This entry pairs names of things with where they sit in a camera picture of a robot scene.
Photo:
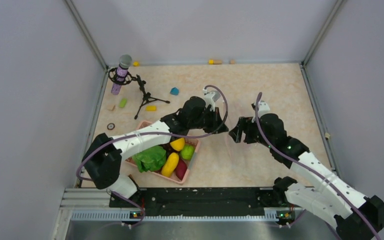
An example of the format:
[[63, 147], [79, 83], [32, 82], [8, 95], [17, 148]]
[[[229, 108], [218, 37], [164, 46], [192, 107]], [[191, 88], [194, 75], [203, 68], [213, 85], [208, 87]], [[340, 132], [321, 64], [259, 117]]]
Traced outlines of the yellow lemon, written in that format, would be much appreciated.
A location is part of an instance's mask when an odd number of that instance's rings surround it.
[[182, 137], [182, 138], [178, 138], [174, 141], [171, 141], [169, 143], [170, 147], [174, 150], [174, 151], [177, 151], [177, 152], [180, 152], [186, 145], [186, 141], [185, 139]]

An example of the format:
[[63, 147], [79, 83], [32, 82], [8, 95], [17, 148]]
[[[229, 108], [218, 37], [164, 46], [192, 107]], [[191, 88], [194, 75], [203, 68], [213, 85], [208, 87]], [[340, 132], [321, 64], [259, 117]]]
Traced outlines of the green lettuce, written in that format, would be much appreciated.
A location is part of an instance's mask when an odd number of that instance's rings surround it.
[[159, 145], [145, 149], [131, 157], [140, 173], [157, 172], [167, 161], [167, 151]]

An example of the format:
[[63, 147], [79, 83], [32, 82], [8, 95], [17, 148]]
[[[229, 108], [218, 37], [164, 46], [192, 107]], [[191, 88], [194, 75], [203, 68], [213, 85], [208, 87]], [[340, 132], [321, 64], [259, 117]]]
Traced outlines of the clear zip top bag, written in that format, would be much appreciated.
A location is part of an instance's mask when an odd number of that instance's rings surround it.
[[251, 144], [244, 143], [244, 135], [242, 134], [239, 142], [237, 124], [239, 117], [248, 117], [249, 112], [246, 105], [242, 100], [234, 100], [228, 105], [228, 118], [226, 125], [229, 132], [224, 137], [224, 143], [226, 146], [227, 154], [231, 162], [237, 163], [244, 160], [247, 156], [248, 151], [251, 149]]

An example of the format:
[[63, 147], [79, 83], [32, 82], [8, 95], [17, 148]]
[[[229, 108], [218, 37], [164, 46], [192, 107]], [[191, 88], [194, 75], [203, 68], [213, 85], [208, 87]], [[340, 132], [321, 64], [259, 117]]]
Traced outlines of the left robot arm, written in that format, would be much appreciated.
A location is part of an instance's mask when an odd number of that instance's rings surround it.
[[221, 118], [218, 107], [204, 99], [192, 96], [176, 112], [160, 120], [120, 136], [109, 137], [101, 133], [92, 141], [78, 168], [88, 173], [88, 181], [99, 190], [107, 190], [129, 207], [140, 202], [139, 188], [128, 176], [120, 174], [122, 162], [144, 150], [164, 145], [171, 140], [188, 138], [190, 130], [201, 129], [207, 137], [228, 132], [226, 119]]

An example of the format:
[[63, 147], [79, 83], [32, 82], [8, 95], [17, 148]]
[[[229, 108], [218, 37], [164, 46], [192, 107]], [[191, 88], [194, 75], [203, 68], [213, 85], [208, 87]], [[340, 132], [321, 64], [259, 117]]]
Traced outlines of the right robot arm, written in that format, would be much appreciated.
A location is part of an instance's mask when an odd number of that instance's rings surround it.
[[259, 143], [273, 158], [311, 183], [306, 187], [294, 178], [278, 178], [273, 200], [279, 206], [297, 205], [333, 228], [342, 240], [380, 239], [384, 228], [384, 202], [368, 197], [325, 167], [300, 140], [287, 134], [284, 122], [274, 113], [260, 118], [240, 117], [229, 131], [236, 143]]

